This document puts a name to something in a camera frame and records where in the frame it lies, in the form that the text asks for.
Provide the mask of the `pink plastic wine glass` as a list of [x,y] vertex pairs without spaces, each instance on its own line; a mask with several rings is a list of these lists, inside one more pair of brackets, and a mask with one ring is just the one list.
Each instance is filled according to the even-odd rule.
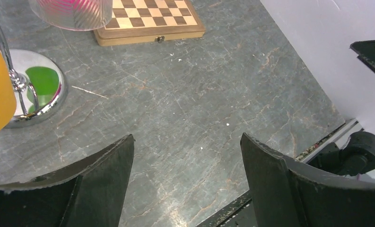
[[31,10],[50,25],[91,31],[106,26],[112,19],[112,0],[29,0]]

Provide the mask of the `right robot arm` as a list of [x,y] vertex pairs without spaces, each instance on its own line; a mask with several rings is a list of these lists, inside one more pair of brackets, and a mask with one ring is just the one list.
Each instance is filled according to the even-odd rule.
[[365,174],[375,169],[375,135],[366,131],[355,132],[343,149],[334,142],[329,143],[307,164],[335,175]]

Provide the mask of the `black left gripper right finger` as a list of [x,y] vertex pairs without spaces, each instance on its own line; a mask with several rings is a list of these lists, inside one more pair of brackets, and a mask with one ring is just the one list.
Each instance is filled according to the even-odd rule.
[[244,133],[244,169],[260,227],[375,227],[375,183],[335,175]]

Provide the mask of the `chrome wine glass rack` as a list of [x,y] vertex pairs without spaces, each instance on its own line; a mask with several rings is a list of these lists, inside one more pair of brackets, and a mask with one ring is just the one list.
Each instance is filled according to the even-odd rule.
[[13,117],[4,128],[25,127],[49,118],[67,94],[67,83],[61,70],[39,53],[9,49],[1,27],[0,52],[17,104]]

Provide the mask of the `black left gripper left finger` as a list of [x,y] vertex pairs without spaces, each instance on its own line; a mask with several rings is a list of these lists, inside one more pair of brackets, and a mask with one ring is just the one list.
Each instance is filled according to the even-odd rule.
[[28,182],[0,185],[0,227],[116,227],[134,159],[132,135]]

